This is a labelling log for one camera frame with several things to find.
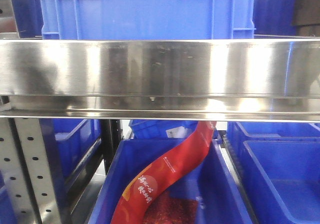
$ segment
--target red packaging bag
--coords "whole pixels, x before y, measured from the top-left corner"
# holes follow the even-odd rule
[[[151,203],[205,159],[215,126],[216,122],[199,121],[188,138],[143,169],[123,192],[111,224],[142,224]]]

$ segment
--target stainless steel shelf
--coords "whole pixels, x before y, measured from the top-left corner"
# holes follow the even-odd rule
[[[320,40],[0,40],[0,117],[320,121]]]

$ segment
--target blue plastic bin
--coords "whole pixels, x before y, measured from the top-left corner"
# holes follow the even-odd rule
[[[17,223],[12,204],[10,202],[3,177],[0,173],[0,224]]]
[[[296,35],[292,25],[295,0],[254,0],[255,34]]]
[[[130,120],[129,126],[138,139],[148,138],[185,138],[191,134],[197,126],[197,121],[184,120]]]
[[[41,35],[43,18],[40,0],[11,0],[20,38]]]
[[[252,38],[254,0],[41,0],[44,39]]]
[[[320,224],[320,143],[247,141],[242,182],[260,224]]]
[[[82,156],[100,135],[98,120],[54,119],[62,173],[68,177]]]
[[[320,128],[312,123],[228,122],[227,138],[239,157],[244,141],[320,141]]]
[[[124,140],[116,152],[89,224],[110,223],[117,202],[129,182],[160,155],[183,139]],[[237,186],[212,145],[204,162],[170,188],[173,197],[198,200],[195,224],[252,224]]]

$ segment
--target white label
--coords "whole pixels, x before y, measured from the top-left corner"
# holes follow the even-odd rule
[[[180,126],[166,130],[168,138],[185,138],[187,135],[187,128]]]

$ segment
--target perforated metal post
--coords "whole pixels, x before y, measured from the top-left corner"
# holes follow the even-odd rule
[[[13,119],[0,118],[0,170],[18,224],[41,223]]]
[[[42,222],[71,223],[52,120],[16,118],[15,123]]]

